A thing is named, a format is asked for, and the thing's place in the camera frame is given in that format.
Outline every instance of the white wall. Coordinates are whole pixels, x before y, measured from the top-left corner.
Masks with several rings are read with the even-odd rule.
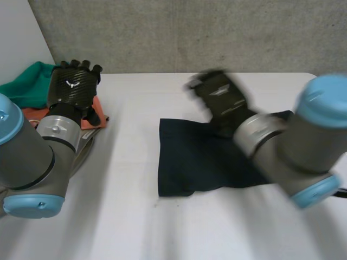
[[[0,85],[35,61],[54,64],[27,0],[0,0]]]

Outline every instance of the white table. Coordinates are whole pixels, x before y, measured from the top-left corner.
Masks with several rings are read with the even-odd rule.
[[[111,117],[51,219],[0,220],[1,260],[343,260],[347,200],[298,211],[275,185],[158,198],[160,118],[208,120],[182,91],[192,74],[102,75]],[[255,106],[292,109],[311,74],[235,74]],[[347,160],[336,170],[346,179]]]

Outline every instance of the orange cloth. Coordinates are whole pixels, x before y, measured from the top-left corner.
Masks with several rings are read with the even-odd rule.
[[[82,130],[106,127],[106,118],[102,111],[102,107],[97,96],[94,97],[92,107],[95,109],[96,113],[98,114],[101,123],[98,126],[92,126],[87,120],[81,120]],[[44,109],[24,108],[22,109],[22,112],[24,116],[31,122],[31,124],[35,126],[48,113],[48,108],[44,108]]]

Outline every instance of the black cloth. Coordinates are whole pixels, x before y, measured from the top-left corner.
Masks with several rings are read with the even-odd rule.
[[[292,112],[272,115],[288,120]],[[232,138],[216,136],[209,123],[161,119],[159,135],[158,193],[161,197],[270,183]]]

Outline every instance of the concrete wall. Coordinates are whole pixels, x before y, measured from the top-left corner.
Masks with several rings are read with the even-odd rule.
[[[106,73],[344,71],[343,0],[29,0],[55,61]]]

